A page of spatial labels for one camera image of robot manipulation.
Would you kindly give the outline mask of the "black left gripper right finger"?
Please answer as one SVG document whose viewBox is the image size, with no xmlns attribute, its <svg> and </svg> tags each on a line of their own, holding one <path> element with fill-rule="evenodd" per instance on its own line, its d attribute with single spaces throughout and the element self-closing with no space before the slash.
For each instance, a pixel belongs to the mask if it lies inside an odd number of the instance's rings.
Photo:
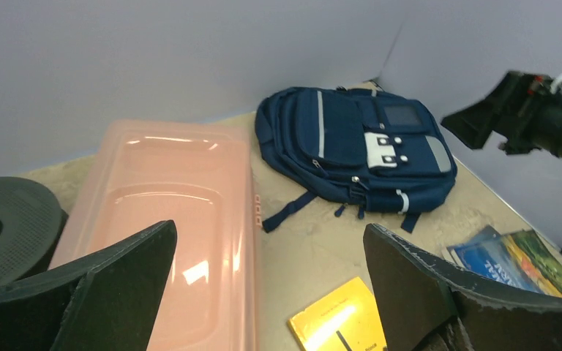
<svg viewBox="0 0 562 351">
<path fill-rule="evenodd" d="M 363 245 L 390 350 L 562 350 L 562 298 L 480 276 L 379 224 Z"/>
</svg>

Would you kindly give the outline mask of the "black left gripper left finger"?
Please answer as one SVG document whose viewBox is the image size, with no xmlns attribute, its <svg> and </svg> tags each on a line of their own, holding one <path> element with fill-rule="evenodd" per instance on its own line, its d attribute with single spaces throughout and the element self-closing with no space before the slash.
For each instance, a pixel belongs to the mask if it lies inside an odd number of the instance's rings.
<svg viewBox="0 0 562 351">
<path fill-rule="evenodd" d="M 0 287 L 0 350 L 145 350 L 176 242 L 161 221 Z"/>
</svg>

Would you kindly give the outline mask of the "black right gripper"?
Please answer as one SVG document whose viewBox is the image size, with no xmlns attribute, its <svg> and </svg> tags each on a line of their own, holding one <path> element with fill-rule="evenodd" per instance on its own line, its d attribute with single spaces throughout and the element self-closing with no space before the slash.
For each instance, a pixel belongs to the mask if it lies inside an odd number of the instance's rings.
<svg viewBox="0 0 562 351">
<path fill-rule="evenodd" d="M 552 93 L 552 79 L 509 71 L 492 98 L 459 110 L 441 121 L 469 149 L 482 149 L 496 132 L 506 138 L 499 149 L 507 155 L 541 149 L 562 159 L 562 92 Z"/>
</svg>

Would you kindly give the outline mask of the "navy blue student backpack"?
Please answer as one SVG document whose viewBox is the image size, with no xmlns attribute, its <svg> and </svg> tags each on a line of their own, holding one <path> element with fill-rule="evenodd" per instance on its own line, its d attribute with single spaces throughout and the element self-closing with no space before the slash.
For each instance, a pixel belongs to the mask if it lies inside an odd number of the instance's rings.
<svg viewBox="0 0 562 351">
<path fill-rule="evenodd" d="M 457 166 L 431 112 L 419 101 L 366 88 L 294 87 L 265 98 L 255 114 L 262 159 L 304 187 L 263 222 L 275 230 L 315 198 L 404 216 L 442 205 Z"/>
</svg>

